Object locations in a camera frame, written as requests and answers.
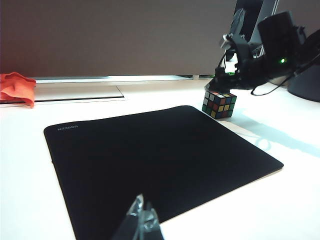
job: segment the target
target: wire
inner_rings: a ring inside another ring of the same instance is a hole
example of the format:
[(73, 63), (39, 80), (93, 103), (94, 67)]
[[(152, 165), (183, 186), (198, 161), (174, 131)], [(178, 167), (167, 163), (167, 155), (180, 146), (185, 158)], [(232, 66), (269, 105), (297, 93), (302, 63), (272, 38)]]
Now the wire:
[(314, 65), (318, 60), (320, 59), (320, 54), (318, 54), (317, 56), (315, 56), (310, 62), (308, 62), (306, 65), (304, 65), (303, 67), (299, 68), (298, 70), (296, 70), (294, 73), (292, 73), (291, 75), (289, 75), (285, 80), (283, 80), (277, 87), (275, 87), (274, 89), (272, 89), (271, 91), (267, 92), (267, 93), (263, 93), (263, 94), (255, 94), (254, 91), (256, 90), (256, 88), (258, 86), (256, 86), (254, 89), (252, 89), (251, 91), (251, 95), (253, 96), (263, 96), (263, 95), (267, 95), (269, 93), (272, 93), (274, 90), (276, 90), (277, 88), (281, 87), (286, 81), (288, 81), (290, 78), (297, 76), (301, 73), (303, 73), (304, 71), (306, 71), (308, 68), (310, 68), (312, 65)]
[(272, 89), (271, 91), (267, 92), (267, 93), (263, 93), (263, 94), (255, 94), (254, 91), (256, 90), (256, 87), (254, 87), (254, 89), (252, 89), (252, 91), (250, 92), (251, 95), (253, 96), (263, 96), (263, 95), (267, 95), (272, 93), (274, 90), (278, 89), (279, 87), (282, 86), (282, 84), (284, 84), (286, 81), (288, 81), (290, 78), (292, 78), (294, 76), (294, 74), (289, 75), (285, 80), (283, 80), (277, 87), (275, 87), (274, 89)]
[(225, 53), (223, 54), (223, 56), (222, 56), (222, 58), (221, 58), (221, 60), (220, 60), (220, 62), (219, 62), (219, 64), (218, 64), (218, 68), (221, 67), (222, 61), (225, 59), (225, 56), (226, 56), (226, 55), (227, 55), (227, 51), (225, 51)]

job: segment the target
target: white table surface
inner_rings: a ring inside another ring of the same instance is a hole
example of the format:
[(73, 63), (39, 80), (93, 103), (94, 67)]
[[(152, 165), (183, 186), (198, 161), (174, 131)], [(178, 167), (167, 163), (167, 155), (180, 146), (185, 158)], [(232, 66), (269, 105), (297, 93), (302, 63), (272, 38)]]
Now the white table surface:
[[(179, 105), (201, 109), (207, 82), (120, 85), (123, 99), (0, 107), (0, 239), (75, 239), (45, 127)], [(271, 88), (268, 83), (259, 91)], [(259, 97), (247, 90), (231, 92), (238, 96), (233, 116), (219, 122), (284, 167), (162, 223), (165, 239), (319, 240), (320, 103), (293, 96), (285, 88)]]

